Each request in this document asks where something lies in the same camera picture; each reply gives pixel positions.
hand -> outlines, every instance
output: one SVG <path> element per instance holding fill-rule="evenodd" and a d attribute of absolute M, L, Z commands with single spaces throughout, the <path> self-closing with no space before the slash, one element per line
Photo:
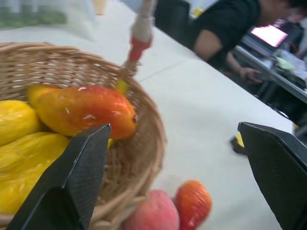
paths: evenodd
<path fill-rule="evenodd" d="M 244 81 L 247 81 L 248 83 L 251 83 L 251 84 L 262 83 L 262 81 L 256 77 L 256 74 L 259 74 L 259 73 L 261 73 L 261 72 L 259 72 L 258 70 L 255 70 L 255 69 L 251 69 L 251 68 L 243 68 L 242 67 L 239 70 L 240 77 Z"/>

person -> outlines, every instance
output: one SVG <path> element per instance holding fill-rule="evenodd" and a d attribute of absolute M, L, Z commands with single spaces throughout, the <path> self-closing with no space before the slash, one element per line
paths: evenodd
<path fill-rule="evenodd" d="M 274 24 L 305 8 L 307 0 L 219 0 L 187 29 L 184 45 L 216 69 L 226 64 L 245 81 L 261 82 L 230 52 L 253 27 Z"/>

fake fruit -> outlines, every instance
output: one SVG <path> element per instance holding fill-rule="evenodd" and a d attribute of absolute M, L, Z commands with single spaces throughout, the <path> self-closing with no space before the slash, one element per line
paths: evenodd
<path fill-rule="evenodd" d="M 111 139 L 127 138 L 136 129 L 136 113 L 120 93 L 102 86 L 71 87 L 45 93 L 37 100 L 41 120 L 54 131 L 74 136 L 111 123 Z"/>
<path fill-rule="evenodd" d="M 59 88 L 53 85 L 37 84 L 31 85 L 27 89 L 28 100 L 34 108 L 36 107 L 37 100 L 45 93 L 58 90 Z"/>
<path fill-rule="evenodd" d="M 195 230 L 207 219 L 212 199 L 199 181 L 188 181 L 179 188 L 175 204 L 180 216 L 180 230 Z"/>
<path fill-rule="evenodd" d="M 124 223 L 124 230 L 179 230 L 173 201 L 163 190 L 154 190 Z"/>
<path fill-rule="evenodd" d="M 38 132 L 40 123 L 33 108 L 22 101 L 0 101 L 0 146 Z"/>
<path fill-rule="evenodd" d="M 15 214 L 42 175 L 65 150 L 67 137 L 34 133 L 0 147 L 0 214 Z"/>

laptop screen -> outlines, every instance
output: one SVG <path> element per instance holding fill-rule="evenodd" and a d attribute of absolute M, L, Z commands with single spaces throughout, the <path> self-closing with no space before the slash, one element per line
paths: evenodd
<path fill-rule="evenodd" d="M 275 25 L 254 28 L 251 33 L 272 47 L 278 47 L 288 36 Z"/>

wicker basket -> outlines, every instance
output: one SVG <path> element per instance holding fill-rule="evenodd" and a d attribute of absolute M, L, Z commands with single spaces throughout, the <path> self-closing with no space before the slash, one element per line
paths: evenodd
<path fill-rule="evenodd" d="M 62 88 L 104 85 L 113 89 L 127 69 L 82 52 L 74 47 L 48 43 L 0 44 L 0 100 L 26 100 L 27 86 L 53 84 Z M 145 199 L 154 177 L 161 169 L 165 132 L 156 105 L 133 78 L 127 99 L 139 117 L 137 132 L 117 141 L 109 151 L 103 188 L 94 210 L 90 230 L 116 230 Z M 12 216 L 0 215 L 0 229 Z"/>

